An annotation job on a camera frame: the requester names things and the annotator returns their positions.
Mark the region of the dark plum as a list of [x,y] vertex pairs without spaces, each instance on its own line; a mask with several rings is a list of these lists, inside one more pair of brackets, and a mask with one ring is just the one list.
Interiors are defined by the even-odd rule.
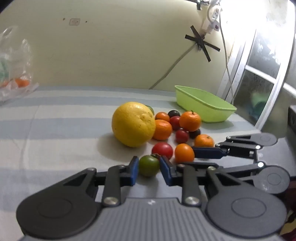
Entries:
[[196,131],[189,132],[189,137],[194,140],[200,134],[201,134],[200,129],[197,129]]
[[170,118],[172,118],[172,117],[174,117],[174,116],[180,116],[180,113],[179,113],[177,110],[170,110],[170,111],[168,112],[168,116],[169,116]]

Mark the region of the orange tomato front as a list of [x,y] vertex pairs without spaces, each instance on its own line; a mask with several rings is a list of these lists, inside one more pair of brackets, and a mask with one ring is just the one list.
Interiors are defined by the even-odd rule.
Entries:
[[181,164],[184,162],[193,162],[195,159],[195,154],[188,144],[178,144],[175,148],[175,163]]

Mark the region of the orange mandarin with stem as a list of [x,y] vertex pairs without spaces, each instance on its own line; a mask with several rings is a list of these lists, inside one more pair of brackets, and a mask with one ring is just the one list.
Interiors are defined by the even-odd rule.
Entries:
[[194,132],[199,129],[201,122],[201,117],[193,111],[184,112],[179,119],[180,127],[189,132]]

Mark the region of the red cherry tomato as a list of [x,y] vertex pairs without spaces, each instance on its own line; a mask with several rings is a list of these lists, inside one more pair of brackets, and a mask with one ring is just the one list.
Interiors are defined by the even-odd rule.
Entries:
[[170,118],[170,124],[171,124],[172,129],[173,129],[174,131],[179,130],[179,129],[181,128],[181,127],[180,127],[180,116],[177,116],[177,115],[172,116],[172,117]]
[[178,144],[185,144],[189,140],[189,134],[187,131],[180,129],[175,133],[175,141]]

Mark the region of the red tomato front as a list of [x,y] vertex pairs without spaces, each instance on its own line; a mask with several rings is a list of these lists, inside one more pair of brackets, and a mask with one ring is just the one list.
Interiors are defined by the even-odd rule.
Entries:
[[160,142],[153,146],[152,154],[158,154],[159,156],[166,156],[167,159],[171,159],[174,151],[170,144],[167,142]]

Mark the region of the dark plum back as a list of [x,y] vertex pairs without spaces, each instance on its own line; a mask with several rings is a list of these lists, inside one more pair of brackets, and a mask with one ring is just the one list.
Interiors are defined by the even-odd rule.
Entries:
[[168,112],[168,116],[169,116],[170,118],[172,118],[172,117],[174,117],[174,116],[180,116],[180,113],[179,113],[177,110],[170,110],[170,111]]

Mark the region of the small orange mandarin back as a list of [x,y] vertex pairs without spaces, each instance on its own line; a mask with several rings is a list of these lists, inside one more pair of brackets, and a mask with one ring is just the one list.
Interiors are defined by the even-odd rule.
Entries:
[[155,120],[164,120],[170,122],[170,116],[167,113],[161,111],[155,115]]

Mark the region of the green tomato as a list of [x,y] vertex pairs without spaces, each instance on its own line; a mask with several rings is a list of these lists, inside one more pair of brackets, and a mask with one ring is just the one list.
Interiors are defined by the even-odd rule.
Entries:
[[146,155],[139,160],[139,173],[145,177],[154,177],[159,172],[159,160],[154,155]]

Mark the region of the green lime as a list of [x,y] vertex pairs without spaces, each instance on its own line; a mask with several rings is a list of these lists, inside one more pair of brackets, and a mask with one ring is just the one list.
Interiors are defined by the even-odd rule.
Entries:
[[148,105],[146,105],[146,107],[151,111],[152,116],[154,116],[154,110],[153,110],[153,108],[151,106],[148,106]]

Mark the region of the large yellow grapefruit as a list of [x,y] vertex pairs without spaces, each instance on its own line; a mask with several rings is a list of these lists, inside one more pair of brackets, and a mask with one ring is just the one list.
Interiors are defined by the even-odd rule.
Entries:
[[111,127],[118,141],[128,147],[138,148],[152,139],[156,123],[146,105],[126,102],[113,113]]

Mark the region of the green plastic basket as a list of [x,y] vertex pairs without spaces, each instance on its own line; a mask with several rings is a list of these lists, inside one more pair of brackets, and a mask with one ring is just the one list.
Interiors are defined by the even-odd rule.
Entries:
[[202,89],[175,85],[177,105],[196,112],[205,123],[221,123],[237,108],[220,97]]

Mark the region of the striped blue bed sheet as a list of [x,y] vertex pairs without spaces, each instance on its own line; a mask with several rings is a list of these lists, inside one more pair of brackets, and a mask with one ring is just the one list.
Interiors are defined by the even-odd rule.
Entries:
[[[113,136],[112,115],[129,101],[181,110],[173,92],[104,87],[41,87],[1,106],[1,240],[25,240],[16,208],[28,196],[86,168],[106,171],[151,152],[154,141],[128,148]],[[181,188],[161,174],[138,177],[122,198],[75,240],[233,240],[182,206]]]

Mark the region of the orange fruit in bag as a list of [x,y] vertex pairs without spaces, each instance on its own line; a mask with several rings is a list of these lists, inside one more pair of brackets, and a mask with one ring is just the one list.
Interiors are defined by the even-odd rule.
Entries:
[[21,79],[21,78],[16,78],[15,82],[18,86],[18,88],[24,88],[30,85],[30,80],[26,80],[26,79]]

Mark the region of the clear plastic bag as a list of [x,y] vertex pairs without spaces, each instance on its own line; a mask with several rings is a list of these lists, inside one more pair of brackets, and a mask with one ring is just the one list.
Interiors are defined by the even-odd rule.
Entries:
[[[38,83],[33,82],[32,51],[29,42],[23,39],[18,46],[13,44],[16,26],[1,33],[1,105],[34,92]],[[18,88],[15,79],[30,80],[30,85]]]

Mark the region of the black tape strip upper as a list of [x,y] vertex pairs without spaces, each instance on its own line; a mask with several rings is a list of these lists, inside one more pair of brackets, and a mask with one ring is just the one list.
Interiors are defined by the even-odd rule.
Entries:
[[190,2],[195,3],[196,6],[197,6],[197,10],[198,10],[198,11],[201,10],[202,0],[187,0],[187,1],[190,1]]

